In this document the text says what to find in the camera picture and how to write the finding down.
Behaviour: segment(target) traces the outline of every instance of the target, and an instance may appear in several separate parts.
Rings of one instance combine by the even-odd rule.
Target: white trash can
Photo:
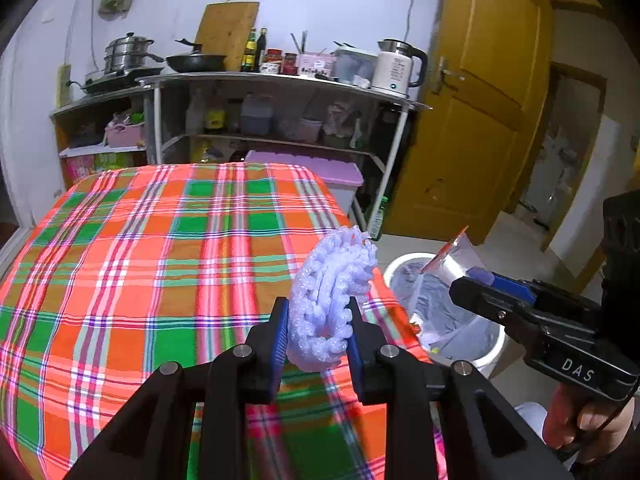
[[[504,347],[504,327],[453,304],[447,285],[428,272],[420,274],[434,256],[410,253],[396,258],[384,273],[386,286],[409,321],[420,326],[418,340],[433,361],[451,365],[464,359],[488,377]]]

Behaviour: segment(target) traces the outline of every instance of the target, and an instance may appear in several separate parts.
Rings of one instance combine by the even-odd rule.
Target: doorway
[[[549,89],[514,216],[543,230],[542,250],[569,211],[591,158],[604,109],[606,79],[552,62]]]

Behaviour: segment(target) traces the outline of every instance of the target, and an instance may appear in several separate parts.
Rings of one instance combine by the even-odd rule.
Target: sleeve
[[[633,480],[640,478],[640,431],[629,427],[625,439],[606,457],[588,464],[575,463],[576,480]]]

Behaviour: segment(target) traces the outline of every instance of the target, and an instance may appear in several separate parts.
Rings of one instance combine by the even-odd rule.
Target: glass jar
[[[282,51],[278,48],[268,48],[260,63],[261,74],[279,74],[282,66]]]
[[[298,75],[298,67],[296,62],[298,56],[292,52],[287,52],[284,55],[284,61],[282,62],[282,73],[286,75]]]
[[[282,62],[282,51],[279,48],[268,48],[267,53],[262,58],[264,63],[268,62]]]

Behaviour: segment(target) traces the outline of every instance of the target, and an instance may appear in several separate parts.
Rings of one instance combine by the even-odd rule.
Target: green bottle
[[[249,39],[246,42],[244,56],[242,56],[240,72],[251,72],[251,70],[254,69],[255,48],[255,28],[252,28],[251,32],[249,33]]]
[[[371,231],[369,231],[369,236],[374,242],[380,240],[382,236],[382,222],[385,219],[385,206],[388,198],[386,196],[382,197],[382,202],[380,202],[380,209],[376,213],[376,217],[373,219],[373,224],[371,225]]]

